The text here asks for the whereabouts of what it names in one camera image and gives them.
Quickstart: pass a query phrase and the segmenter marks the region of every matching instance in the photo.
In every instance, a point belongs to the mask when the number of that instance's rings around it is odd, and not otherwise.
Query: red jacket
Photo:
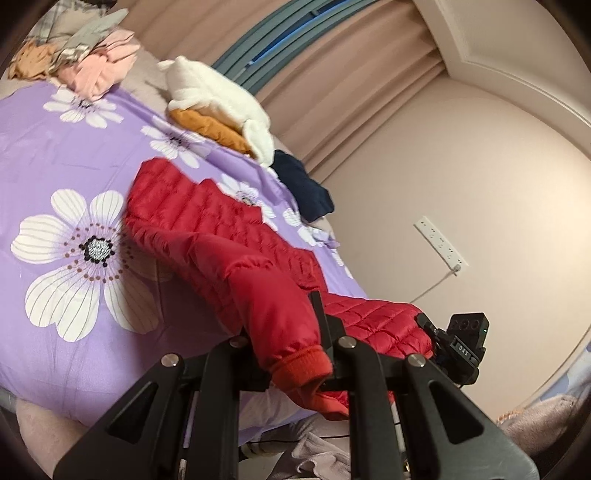
[[[314,254],[294,248],[262,222],[261,210],[193,183],[163,158],[142,164],[125,216],[137,244],[173,267],[233,333],[248,332],[261,368],[298,405],[348,414],[346,395],[318,391],[332,373],[306,292],[321,292],[327,314],[348,335],[400,358],[431,354],[408,304],[352,299],[327,291]]]

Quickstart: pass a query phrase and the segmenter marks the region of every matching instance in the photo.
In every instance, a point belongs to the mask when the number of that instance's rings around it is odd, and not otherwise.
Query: purple fabric
[[[0,115],[0,385],[21,398],[92,424],[165,353],[198,355],[226,338],[187,285],[121,236],[122,199],[149,158],[260,205],[291,245],[314,251],[330,291],[365,296],[270,173],[123,90],[89,104],[36,83],[0,101]]]

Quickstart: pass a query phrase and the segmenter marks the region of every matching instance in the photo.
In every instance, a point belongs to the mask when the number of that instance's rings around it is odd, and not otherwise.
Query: metal screw
[[[350,336],[344,336],[339,338],[339,345],[342,348],[355,348],[355,345],[357,345],[357,340]]]
[[[408,363],[413,367],[421,368],[427,365],[427,359],[420,353],[413,353],[408,356]]]
[[[167,353],[160,359],[160,363],[165,367],[176,367],[178,365],[178,355],[176,353]]]
[[[234,348],[244,348],[246,345],[248,345],[248,339],[246,337],[238,335],[230,338],[230,346],[233,346]]]

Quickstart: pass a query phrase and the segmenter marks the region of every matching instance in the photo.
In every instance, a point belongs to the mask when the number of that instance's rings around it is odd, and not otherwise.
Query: beige curtain
[[[122,26],[159,59],[185,55],[212,64],[288,0],[119,0]]]
[[[257,98],[273,134],[323,181],[443,69],[414,3],[380,0],[304,50]]]

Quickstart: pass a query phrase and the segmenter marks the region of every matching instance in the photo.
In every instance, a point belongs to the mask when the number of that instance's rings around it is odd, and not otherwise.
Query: power strip
[[[427,240],[427,242],[429,242],[437,251],[439,256],[455,275],[458,275],[458,273],[468,266],[466,260],[462,258],[460,253],[427,217],[421,218],[414,224],[414,226],[419,232],[421,232],[423,237],[425,237],[425,240]]]

